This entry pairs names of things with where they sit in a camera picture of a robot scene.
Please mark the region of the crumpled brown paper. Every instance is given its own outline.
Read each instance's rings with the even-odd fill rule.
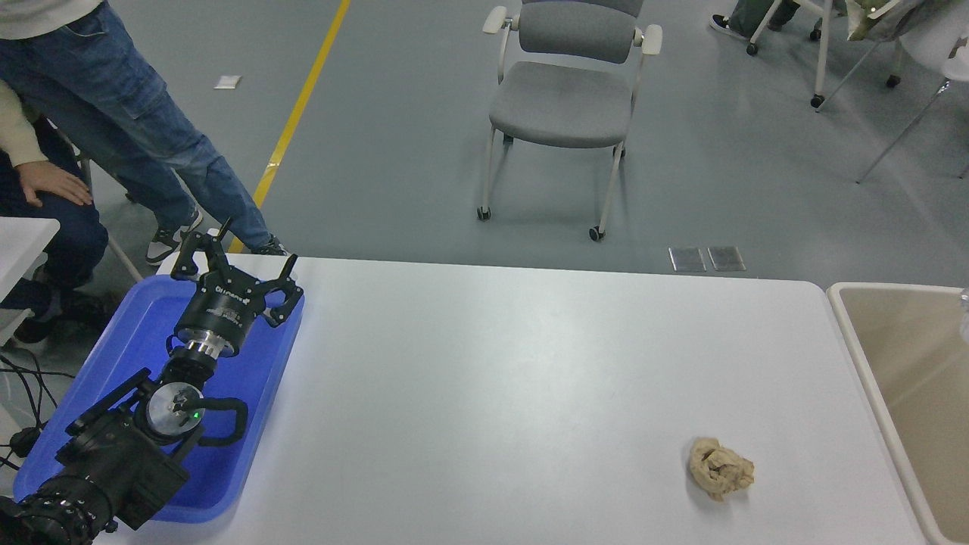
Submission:
[[[754,484],[754,464],[720,446],[720,441],[712,437],[702,437],[693,443],[690,473],[700,488],[716,501],[723,501],[724,494]]]

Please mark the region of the green pants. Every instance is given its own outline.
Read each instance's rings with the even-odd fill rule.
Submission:
[[[739,32],[745,38],[750,38],[754,35],[757,27],[760,26],[761,21],[764,20],[767,10],[773,3],[773,0],[739,0],[734,12],[730,14],[731,30]],[[799,7],[800,4],[796,4],[793,0],[782,0],[781,5],[774,12],[774,16],[770,18],[770,22],[783,25],[791,20]]]

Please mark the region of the chair seat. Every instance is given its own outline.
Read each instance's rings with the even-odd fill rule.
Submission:
[[[614,74],[517,62],[488,115],[502,133],[557,147],[608,147],[626,140],[632,90]]]

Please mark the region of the floor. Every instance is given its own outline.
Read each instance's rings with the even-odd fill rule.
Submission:
[[[736,246],[745,272],[716,272],[707,259],[700,274],[822,288],[969,284],[969,179],[957,177],[969,164],[969,90],[956,85],[855,184],[940,78],[909,66],[887,89],[891,46],[882,46],[816,113],[815,17],[799,13],[766,33],[751,57],[707,27],[732,4],[645,2],[641,26],[663,26],[663,51],[646,66],[608,236],[596,243],[587,231],[608,181],[603,149],[497,146],[493,215],[476,217],[499,47],[480,28],[494,0],[352,0],[266,197],[266,221],[313,257],[666,274],[675,273],[670,247]],[[340,1],[114,7],[176,102],[255,191]],[[867,49],[843,39],[846,24],[833,25],[828,92]],[[524,56],[514,38],[508,55],[509,66]],[[222,75],[241,75],[239,87],[214,90]],[[94,183],[105,225],[139,261],[152,215],[103,172]],[[111,255],[96,274],[95,292],[131,285]],[[77,369],[94,339],[52,341],[43,364]],[[55,396],[68,384],[57,381]]]

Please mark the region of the metal floor plate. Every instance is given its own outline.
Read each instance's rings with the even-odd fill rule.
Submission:
[[[710,262],[713,269],[721,272],[746,271],[747,267],[743,264],[740,257],[740,250],[736,246],[713,246],[706,249],[710,254]]]
[[[705,273],[706,263],[699,248],[670,248],[672,269],[677,273]]]

